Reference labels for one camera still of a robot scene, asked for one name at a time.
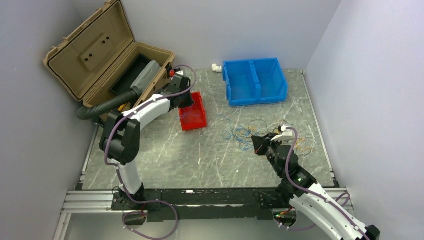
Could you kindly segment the white pipe elbow fitting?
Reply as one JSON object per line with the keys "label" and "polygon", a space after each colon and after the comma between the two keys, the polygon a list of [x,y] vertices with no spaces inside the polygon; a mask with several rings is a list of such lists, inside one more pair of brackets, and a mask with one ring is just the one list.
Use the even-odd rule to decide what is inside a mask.
{"label": "white pipe elbow fitting", "polygon": [[223,72],[223,66],[222,65],[217,65],[216,63],[213,63],[211,65],[211,69],[215,73],[222,73]]}

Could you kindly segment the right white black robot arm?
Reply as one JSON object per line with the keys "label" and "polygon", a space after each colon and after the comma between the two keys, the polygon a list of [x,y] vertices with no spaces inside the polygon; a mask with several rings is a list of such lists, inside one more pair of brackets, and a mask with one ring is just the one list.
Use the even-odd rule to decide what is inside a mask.
{"label": "right white black robot arm", "polygon": [[347,212],[306,169],[299,165],[293,146],[274,141],[277,135],[252,136],[254,153],[265,156],[281,183],[275,190],[276,203],[307,216],[332,240],[378,240],[381,232]]}

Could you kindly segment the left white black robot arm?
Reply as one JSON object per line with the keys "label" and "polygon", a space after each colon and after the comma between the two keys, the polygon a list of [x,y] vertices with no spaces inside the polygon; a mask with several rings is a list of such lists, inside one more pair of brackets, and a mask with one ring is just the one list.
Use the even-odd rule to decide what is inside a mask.
{"label": "left white black robot arm", "polygon": [[119,188],[127,193],[123,202],[129,209],[137,210],[144,203],[144,184],[135,162],[140,151],[142,129],[176,108],[193,105],[192,87],[189,77],[175,74],[170,83],[146,102],[123,113],[113,111],[108,115],[99,148],[104,152],[104,163],[114,167]]}

